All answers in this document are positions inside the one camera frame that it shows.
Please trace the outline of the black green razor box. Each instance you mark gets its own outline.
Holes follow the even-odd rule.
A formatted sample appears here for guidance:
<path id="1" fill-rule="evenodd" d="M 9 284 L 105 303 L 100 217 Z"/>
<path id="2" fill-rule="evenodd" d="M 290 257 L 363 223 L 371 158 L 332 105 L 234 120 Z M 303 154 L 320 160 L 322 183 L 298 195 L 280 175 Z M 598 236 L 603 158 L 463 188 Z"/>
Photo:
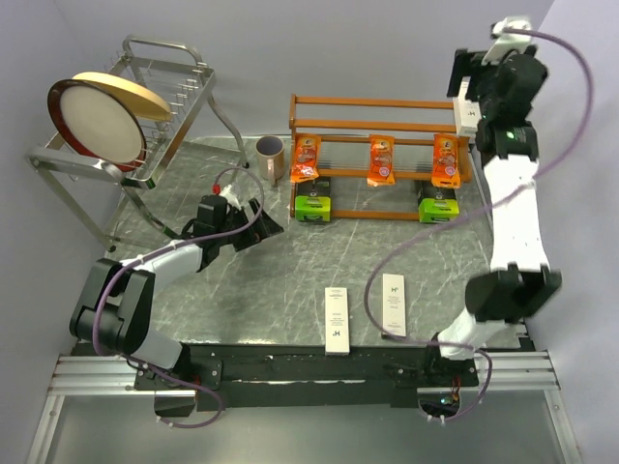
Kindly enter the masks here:
<path id="1" fill-rule="evenodd" d="M 449 222 L 459 216 L 456 192 L 453 188 L 439 188 L 430 181 L 417 181 L 419 222 Z"/>
<path id="2" fill-rule="evenodd" d="M 331 178 L 320 176 L 296 185 L 294 217 L 301 222 L 331 221 Z"/>

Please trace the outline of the steel dish rack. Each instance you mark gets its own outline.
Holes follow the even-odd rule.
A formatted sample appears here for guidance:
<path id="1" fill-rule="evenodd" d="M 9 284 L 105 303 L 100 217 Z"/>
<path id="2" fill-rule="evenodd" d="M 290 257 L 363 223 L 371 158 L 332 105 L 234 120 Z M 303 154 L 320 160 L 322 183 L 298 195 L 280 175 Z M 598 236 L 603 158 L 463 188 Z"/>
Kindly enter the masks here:
<path id="1" fill-rule="evenodd" d="M 120 238 L 105 231 L 61 184 L 59 175 L 110 183 L 120 205 L 169 239 L 176 232 L 143 202 L 172 163 L 202 107 L 208 106 L 236 142 L 233 164 L 248 167 L 244 141 L 216 103 L 216 73 L 193 46 L 128 35 L 106 72 L 81 72 L 54 83 L 46 104 L 56 133 L 26 158 L 52 192 L 108 252 Z"/>

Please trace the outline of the white box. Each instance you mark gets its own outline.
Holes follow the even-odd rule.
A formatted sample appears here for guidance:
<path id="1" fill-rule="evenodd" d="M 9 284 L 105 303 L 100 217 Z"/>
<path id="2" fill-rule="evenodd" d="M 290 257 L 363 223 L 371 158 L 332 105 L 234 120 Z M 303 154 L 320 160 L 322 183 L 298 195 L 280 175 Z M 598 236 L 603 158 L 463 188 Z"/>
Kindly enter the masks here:
<path id="1" fill-rule="evenodd" d="M 382 276 L 382 328 L 406 337 L 405 282 L 403 275 Z"/>
<path id="2" fill-rule="evenodd" d="M 325 354 L 347 356 L 350 353 L 347 289 L 325 289 Z"/>
<path id="3" fill-rule="evenodd" d="M 458 94 L 453 98 L 454 117 L 457 136 L 474 138 L 482 115 L 479 104 L 466 98 L 469 80 L 469 77 L 462 79 Z"/>

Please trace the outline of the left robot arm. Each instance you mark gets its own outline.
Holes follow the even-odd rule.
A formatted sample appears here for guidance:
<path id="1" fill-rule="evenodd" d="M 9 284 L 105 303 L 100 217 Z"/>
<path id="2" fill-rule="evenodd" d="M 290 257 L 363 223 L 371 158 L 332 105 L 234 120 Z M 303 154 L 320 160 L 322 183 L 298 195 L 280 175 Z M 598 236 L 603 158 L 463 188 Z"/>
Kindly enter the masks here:
<path id="1" fill-rule="evenodd" d="M 181 276 L 206 269 L 222 247 L 239 252 L 283 232 L 257 199 L 250 207 L 253 217 L 229 196 L 206 195 L 180 240 L 147 258 L 98 260 L 71 317 L 71 335 L 105 353 L 155 365 L 158 377 L 173 389 L 185 386 L 192 377 L 191 349 L 152 328 L 154 297 Z"/>

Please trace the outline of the orange razor pack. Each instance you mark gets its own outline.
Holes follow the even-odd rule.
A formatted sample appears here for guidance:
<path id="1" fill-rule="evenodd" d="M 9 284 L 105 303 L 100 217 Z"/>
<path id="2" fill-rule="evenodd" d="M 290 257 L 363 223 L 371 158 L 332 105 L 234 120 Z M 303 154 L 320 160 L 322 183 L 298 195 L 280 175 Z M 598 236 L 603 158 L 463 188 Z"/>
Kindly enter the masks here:
<path id="1" fill-rule="evenodd" d="M 369 165 L 367 183 L 370 187 L 391 186 L 396 183 L 394 174 L 395 139 L 387 135 L 369 137 Z"/>
<path id="2" fill-rule="evenodd" d="M 431 183 L 438 188 L 459 189 L 458 139 L 447 133 L 433 137 Z"/>
<path id="3" fill-rule="evenodd" d="M 292 183 L 300 184 L 319 177 L 318 159 L 321 141 L 321 136 L 317 134 L 296 134 L 290 168 Z"/>

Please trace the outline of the orange wooden shelf rack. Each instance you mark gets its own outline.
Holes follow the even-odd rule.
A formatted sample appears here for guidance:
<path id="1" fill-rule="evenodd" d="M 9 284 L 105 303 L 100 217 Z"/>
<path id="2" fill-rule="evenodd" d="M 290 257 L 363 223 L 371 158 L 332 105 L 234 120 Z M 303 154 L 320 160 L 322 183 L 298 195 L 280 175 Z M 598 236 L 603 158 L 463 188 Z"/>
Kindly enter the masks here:
<path id="1" fill-rule="evenodd" d="M 471 138 L 454 123 L 411 123 L 302 117 L 301 106 L 395 108 L 455 113 L 454 102 L 309 97 L 290 98 L 290 215 L 299 221 L 333 218 L 450 222 L 460 214 L 457 190 L 473 177 Z M 337 178 L 405 194 L 406 211 L 345 210 L 333 198 Z"/>

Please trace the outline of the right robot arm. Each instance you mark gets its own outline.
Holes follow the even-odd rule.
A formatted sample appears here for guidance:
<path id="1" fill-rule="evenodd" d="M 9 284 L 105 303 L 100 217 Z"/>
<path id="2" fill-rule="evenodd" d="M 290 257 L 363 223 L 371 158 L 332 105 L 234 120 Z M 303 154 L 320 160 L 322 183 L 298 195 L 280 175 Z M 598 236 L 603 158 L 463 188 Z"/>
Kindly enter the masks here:
<path id="1" fill-rule="evenodd" d="M 528 120 L 532 101 L 548 76 L 536 48 L 511 46 L 494 57 L 484 51 L 456 51 L 448 87 L 453 97 L 462 82 L 465 97 L 480 107 L 475 145 L 489 189 L 493 245 L 489 269 L 465 286 L 465 308 L 435 336 L 439 352 L 423 362 L 425 377 L 445 385 L 457 362 L 473 357 L 491 337 L 534 315 L 562 284 L 544 250 L 535 175 L 540 167 L 538 136 Z"/>

